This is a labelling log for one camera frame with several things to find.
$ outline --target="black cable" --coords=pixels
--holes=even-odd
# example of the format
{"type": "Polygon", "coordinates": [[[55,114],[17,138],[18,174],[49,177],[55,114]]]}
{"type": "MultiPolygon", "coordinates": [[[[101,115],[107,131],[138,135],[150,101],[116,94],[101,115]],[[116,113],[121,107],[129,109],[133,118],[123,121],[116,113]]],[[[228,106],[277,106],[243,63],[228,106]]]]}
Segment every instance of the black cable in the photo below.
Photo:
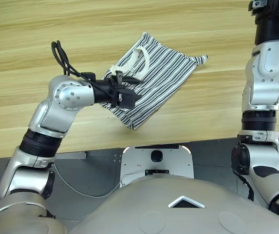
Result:
{"type": "Polygon", "coordinates": [[[84,73],[78,72],[74,67],[71,66],[66,52],[61,47],[60,41],[58,41],[58,40],[56,42],[53,41],[52,45],[51,45],[51,48],[52,48],[52,52],[53,52],[53,55],[54,55],[56,61],[58,62],[58,64],[63,69],[63,74],[64,75],[68,75],[69,76],[71,74],[71,75],[75,75],[77,77],[81,77],[81,78],[85,79],[87,82],[89,82],[94,88],[102,91],[107,96],[109,96],[112,100],[114,100],[114,96],[112,94],[110,94],[106,90],[102,89],[96,82],[88,79],[84,75],[84,73]]]}
{"type": "Polygon", "coordinates": [[[254,201],[254,191],[253,191],[251,185],[247,182],[247,180],[243,176],[239,175],[234,170],[232,170],[232,171],[243,182],[243,184],[245,184],[248,187],[248,197],[247,197],[247,199],[249,199],[251,201],[254,201]]]}

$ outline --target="black button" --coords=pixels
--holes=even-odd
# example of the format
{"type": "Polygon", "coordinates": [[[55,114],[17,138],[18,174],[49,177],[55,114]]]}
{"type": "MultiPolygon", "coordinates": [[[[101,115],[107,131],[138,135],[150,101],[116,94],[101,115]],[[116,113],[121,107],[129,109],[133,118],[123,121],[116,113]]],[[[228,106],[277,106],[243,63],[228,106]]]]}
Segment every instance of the black button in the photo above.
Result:
{"type": "Polygon", "coordinates": [[[154,162],[161,162],[163,159],[163,154],[160,150],[154,150],[151,152],[151,160],[154,162]]]}

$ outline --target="gray floor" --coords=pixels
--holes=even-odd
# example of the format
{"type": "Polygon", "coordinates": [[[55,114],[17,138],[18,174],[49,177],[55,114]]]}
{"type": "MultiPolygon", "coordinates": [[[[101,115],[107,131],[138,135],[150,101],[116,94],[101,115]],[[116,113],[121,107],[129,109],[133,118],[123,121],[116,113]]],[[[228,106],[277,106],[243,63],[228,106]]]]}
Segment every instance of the gray floor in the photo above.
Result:
{"type": "MultiPolygon", "coordinates": [[[[230,167],[230,154],[236,139],[209,140],[184,143],[193,156],[196,179],[225,186],[242,196],[248,190],[237,180],[230,167]]],[[[123,149],[87,152],[86,159],[59,159],[56,166],[62,176],[79,191],[101,195],[111,191],[119,182],[120,155],[123,149]]],[[[0,159],[0,179],[9,159],[0,159]]],[[[77,194],[58,176],[54,190],[47,200],[51,213],[55,214],[71,230],[85,215],[97,208],[105,198],[89,198],[77,194]]]]}

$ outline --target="striped bag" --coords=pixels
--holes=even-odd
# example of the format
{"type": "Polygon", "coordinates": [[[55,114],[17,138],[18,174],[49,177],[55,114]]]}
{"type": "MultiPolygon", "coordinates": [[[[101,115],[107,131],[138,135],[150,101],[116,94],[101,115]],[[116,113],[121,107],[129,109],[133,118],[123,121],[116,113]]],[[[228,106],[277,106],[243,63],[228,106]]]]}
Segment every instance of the striped bag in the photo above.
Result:
{"type": "Polygon", "coordinates": [[[143,81],[141,84],[123,83],[142,97],[132,109],[111,107],[102,103],[128,128],[140,127],[188,79],[189,75],[208,59],[207,55],[189,57],[165,47],[147,32],[102,77],[122,71],[143,81]]]}

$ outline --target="wood grain surface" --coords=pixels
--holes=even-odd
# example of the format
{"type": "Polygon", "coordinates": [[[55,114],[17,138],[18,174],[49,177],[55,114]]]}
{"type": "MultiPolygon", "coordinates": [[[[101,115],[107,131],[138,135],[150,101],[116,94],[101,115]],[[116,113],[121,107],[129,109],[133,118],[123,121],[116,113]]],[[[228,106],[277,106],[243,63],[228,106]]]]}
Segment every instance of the wood grain surface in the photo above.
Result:
{"type": "MultiPolygon", "coordinates": [[[[59,152],[235,137],[256,26],[248,0],[0,0],[0,157],[12,155],[49,81],[72,65],[100,78],[144,31],[209,60],[138,130],[100,105],[84,108],[59,152]]],[[[277,130],[279,131],[279,113],[277,130]]]]}

